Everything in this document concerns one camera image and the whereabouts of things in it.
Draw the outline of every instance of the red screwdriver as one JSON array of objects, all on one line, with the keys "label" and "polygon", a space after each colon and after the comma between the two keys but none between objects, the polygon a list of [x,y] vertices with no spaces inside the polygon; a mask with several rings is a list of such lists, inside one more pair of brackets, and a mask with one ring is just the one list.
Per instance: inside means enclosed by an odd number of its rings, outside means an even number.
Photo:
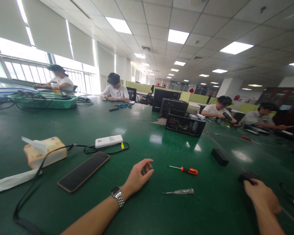
[{"label": "red screwdriver", "polygon": [[249,140],[249,141],[251,141],[251,142],[254,142],[254,143],[256,143],[256,144],[261,145],[260,143],[257,143],[256,141],[253,141],[252,139],[248,138],[247,136],[244,136],[244,135],[243,135],[242,138],[243,138],[243,139],[247,139],[247,140]]},{"label": "red screwdriver", "polygon": [[175,167],[175,166],[168,166],[168,167],[172,167],[172,168],[176,168],[176,169],[180,169],[181,171],[184,171],[184,172],[187,172],[187,173],[190,173],[192,175],[198,175],[198,171],[195,170],[195,169],[192,169],[192,168],[184,168],[184,167]]}]

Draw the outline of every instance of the woman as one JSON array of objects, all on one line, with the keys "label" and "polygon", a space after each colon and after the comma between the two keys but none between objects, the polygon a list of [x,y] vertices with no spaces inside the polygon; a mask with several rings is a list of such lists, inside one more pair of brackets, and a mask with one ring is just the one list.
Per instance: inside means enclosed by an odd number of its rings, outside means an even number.
[{"label": "woman", "polygon": [[50,89],[52,89],[51,82],[57,82],[60,89],[73,91],[74,84],[68,78],[69,76],[65,73],[65,70],[63,67],[61,67],[60,65],[50,65],[47,67],[47,69],[49,69],[49,71],[53,72],[53,74],[55,75],[55,78],[53,78],[47,84],[43,84],[43,85],[35,84],[34,88],[50,88]]}]

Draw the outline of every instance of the green plastic basket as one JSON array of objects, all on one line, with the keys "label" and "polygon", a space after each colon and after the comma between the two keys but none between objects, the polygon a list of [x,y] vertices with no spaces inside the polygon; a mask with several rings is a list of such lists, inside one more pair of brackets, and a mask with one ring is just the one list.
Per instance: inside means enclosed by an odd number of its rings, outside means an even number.
[{"label": "green plastic basket", "polygon": [[17,102],[17,105],[21,108],[56,108],[56,109],[68,109],[72,105],[76,104],[77,96],[68,95],[72,97],[71,100],[53,100],[54,98],[61,98],[61,94],[55,93],[42,93],[39,95],[44,96],[46,99],[36,98],[24,98],[22,95],[10,95],[8,96],[12,100]]}]

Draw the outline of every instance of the tissue box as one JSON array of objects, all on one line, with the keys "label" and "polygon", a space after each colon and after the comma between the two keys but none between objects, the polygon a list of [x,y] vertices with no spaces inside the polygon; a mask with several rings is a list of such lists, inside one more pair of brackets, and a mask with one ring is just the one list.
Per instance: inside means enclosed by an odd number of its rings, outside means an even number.
[{"label": "tissue box", "polygon": [[[51,152],[55,149],[65,146],[58,137],[52,137],[52,138],[43,140],[43,142],[44,144],[46,144],[48,148],[48,152]],[[24,152],[28,159],[28,165],[32,169],[39,168],[40,165],[42,164],[43,159],[46,156],[42,154],[41,152],[39,152],[34,147],[32,147],[30,144],[24,146]],[[60,161],[61,159],[66,158],[67,156],[68,155],[67,155],[66,148],[59,149],[58,151],[55,151],[48,155],[43,167],[49,166],[52,163]]]}]

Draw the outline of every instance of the bottle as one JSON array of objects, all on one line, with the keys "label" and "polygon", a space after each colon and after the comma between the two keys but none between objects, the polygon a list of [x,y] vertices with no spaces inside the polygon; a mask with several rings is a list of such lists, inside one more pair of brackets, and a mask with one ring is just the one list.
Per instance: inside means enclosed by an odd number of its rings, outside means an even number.
[{"label": "bottle", "polygon": [[59,88],[59,85],[58,85],[57,82],[51,82],[51,87],[52,87],[53,92],[54,92],[55,94],[61,94],[61,92],[60,92],[60,88]]}]

